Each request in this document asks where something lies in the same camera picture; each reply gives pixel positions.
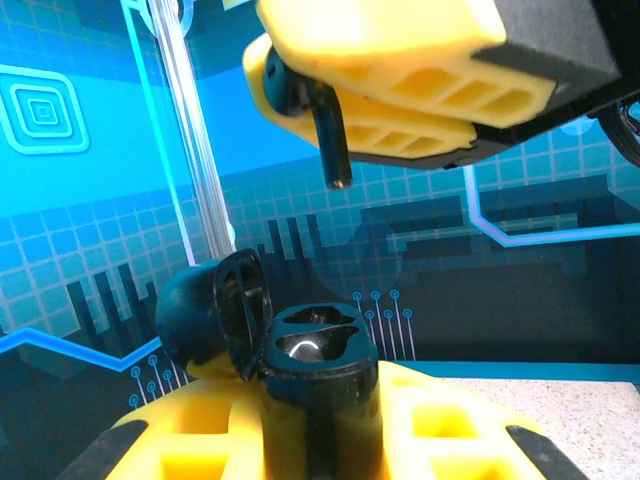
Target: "black rubber wheel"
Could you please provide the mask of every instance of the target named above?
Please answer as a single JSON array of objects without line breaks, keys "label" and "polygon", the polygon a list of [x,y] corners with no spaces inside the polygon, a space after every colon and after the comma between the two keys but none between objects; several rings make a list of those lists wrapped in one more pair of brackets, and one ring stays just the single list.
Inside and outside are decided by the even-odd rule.
[{"label": "black rubber wheel", "polygon": [[634,133],[640,122],[629,119],[628,108],[620,103],[611,105],[598,113],[598,122],[620,154],[640,168],[640,137]]}]

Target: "open lid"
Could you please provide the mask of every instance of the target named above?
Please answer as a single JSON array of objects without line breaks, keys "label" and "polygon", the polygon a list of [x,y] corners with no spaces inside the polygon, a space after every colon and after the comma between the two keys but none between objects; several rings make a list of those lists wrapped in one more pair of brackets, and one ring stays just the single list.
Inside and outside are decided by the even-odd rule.
[{"label": "open lid", "polygon": [[273,322],[267,282],[255,251],[240,250],[214,273],[214,309],[233,367],[243,380],[256,372]]}]

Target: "rectangular cutout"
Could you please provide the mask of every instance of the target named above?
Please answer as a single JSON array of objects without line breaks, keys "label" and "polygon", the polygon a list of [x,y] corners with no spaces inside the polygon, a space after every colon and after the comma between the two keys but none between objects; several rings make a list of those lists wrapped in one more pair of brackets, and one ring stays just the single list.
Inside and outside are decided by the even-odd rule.
[{"label": "rectangular cutout", "polygon": [[425,404],[411,412],[413,434],[418,438],[479,438],[467,413],[457,405]]},{"label": "rectangular cutout", "polygon": [[360,125],[351,125],[345,128],[347,132],[347,141],[360,145],[367,143],[378,133],[375,127],[362,127]]},{"label": "rectangular cutout", "polygon": [[424,68],[398,83],[393,92],[424,102],[451,88],[457,81],[457,76],[439,68]]},{"label": "rectangular cutout", "polygon": [[530,93],[523,90],[511,90],[494,101],[482,106],[480,111],[494,115],[511,115],[527,107],[531,102]]},{"label": "rectangular cutout", "polygon": [[447,107],[468,108],[481,101],[487,95],[491,95],[498,90],[496,85],[486,82],[473,81],[461,88],[453,95],[447,97],[442,104]]},{"label": "rectangular cutout", "polygon": [[411,142],[403,151],[409,155],[429,155],[431,151],[441,143],[440,140],[436,140],[435,138],[422,137]]},{"label": "rectangular cutout", "polygon": [[399,149],[400,147],[403,147],[407,143],[411,142],[413,138],[413,135],[408,135],[406,133],[391,132],[378,143],[376,143],[376,147],[391,150]]},{"label": "rectangular cutout", "polygon": [[163,480],[220,480],[227,465],[224,453],[172,455],[162,458]]},{"label": "rectangular cutout", "polygon": [[180,412],[180,421],[174,433],[192,435],[227,433],[230,413],[230,402],[206,395],[195,395]]}]

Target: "yellow base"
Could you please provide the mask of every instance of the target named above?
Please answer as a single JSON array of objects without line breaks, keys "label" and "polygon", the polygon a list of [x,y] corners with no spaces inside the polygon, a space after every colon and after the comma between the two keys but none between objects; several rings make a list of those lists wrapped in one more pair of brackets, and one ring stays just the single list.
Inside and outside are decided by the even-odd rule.
[{"label": "yellow base", "polygon": [[470,148],[473,123],[506,128],[546,106],[555,81],[476,60],[507,34],[493,0],[259,0],[265,30],[243,67],[258,110],[318,146],[310,113],[276,113],[263,74],[273,45],[335,88],[350,151],[415,159]]},{"label": "yellow base", "polygon": [[[544,480],[505,430],[519,425],[541,433],[529,418],[393,363],[380,362],[379,381],[379,480]],[[257,380],[197,380],[116,426],[137,419],[149,427],[108,480],[267,477]]]}]

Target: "yellow 3d-printed part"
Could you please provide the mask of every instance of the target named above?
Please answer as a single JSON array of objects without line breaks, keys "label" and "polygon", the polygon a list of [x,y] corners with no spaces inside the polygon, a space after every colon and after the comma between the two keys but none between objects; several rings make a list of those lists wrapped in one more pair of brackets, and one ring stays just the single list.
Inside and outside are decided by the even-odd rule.
[{"label": "yellow 3d-printed part", "polygon": [[[505,430],[539,433],[532,420],[396,364],[380,362],[379,381],[378,480],[544,480]],[[266,479],[258,380],[197,380],[116,426],[139,419],[149,426],[108,480]]]},{"label": "yellow 3d-printed part", "polygon": [[469,148],[472,122],[505,128],[541,112],[555,87],[473,58],[507,41],[493,0],[259,0],[266,34],[243,58],[260,112],[317,146],[310,115],[269,106],[273,44],[285,64],[336,89],[351,151],[419,158]]}]

